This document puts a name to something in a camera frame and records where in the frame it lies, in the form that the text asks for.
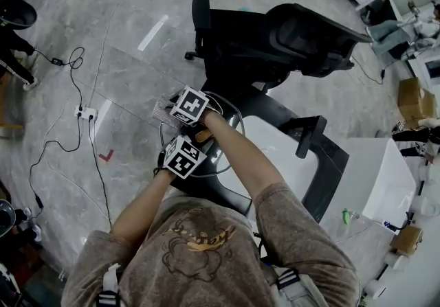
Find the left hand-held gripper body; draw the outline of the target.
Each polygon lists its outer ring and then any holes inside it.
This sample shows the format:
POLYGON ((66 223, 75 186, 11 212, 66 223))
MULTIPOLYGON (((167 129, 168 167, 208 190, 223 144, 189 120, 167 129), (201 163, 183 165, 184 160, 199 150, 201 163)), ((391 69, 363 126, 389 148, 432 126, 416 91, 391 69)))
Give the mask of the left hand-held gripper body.
POLYGON ((206 160, 206 154, 196 148, 188 136, 176 136, 168 142, 161 139, 161 143, 157 168, 170 170, 181 179, 188 178, 206 160))

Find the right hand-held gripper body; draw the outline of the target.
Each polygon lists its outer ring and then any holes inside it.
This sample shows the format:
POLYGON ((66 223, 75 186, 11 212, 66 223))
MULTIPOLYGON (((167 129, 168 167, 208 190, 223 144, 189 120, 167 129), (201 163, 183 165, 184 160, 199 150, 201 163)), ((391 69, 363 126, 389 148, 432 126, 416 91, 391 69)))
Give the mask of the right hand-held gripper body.
POLYGON ((193 126, 199 121, 206 109, 220 115, 223 114, 222 107, 214 98, 202 91, 196 91, 189 86, 185 86, 173 105, 170 115, 185 125, 193 126))

